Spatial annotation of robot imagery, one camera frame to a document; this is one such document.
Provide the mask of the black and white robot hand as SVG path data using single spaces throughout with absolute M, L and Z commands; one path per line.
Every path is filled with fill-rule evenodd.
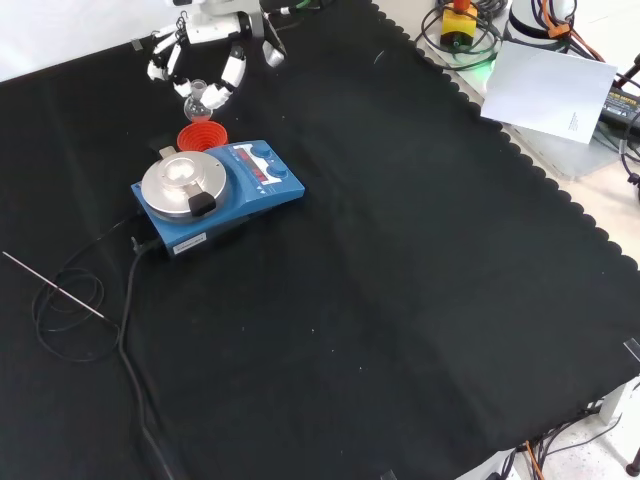
M 149 79 L 171 83 L 183 99 L 197 93 L 203 106 L 210 110 L 221 108 L 242 83 L 248 64 L 248 48 L 242 45 L 243 40 L 255 40 L 271 68 L 286 58 L 286 49 L 270 21 L 270 14 L 258 4 L 247 11 L 229 13 L 217 13 L 201 5 L 197 12 L 183 11 L 174 23 L 153 31 L 151 39 Z M 228 41 L 230 51 L 219 80 L 199 87 L 196 80 L 179 73 L 180 56 L 186 47 L 220 41 Z

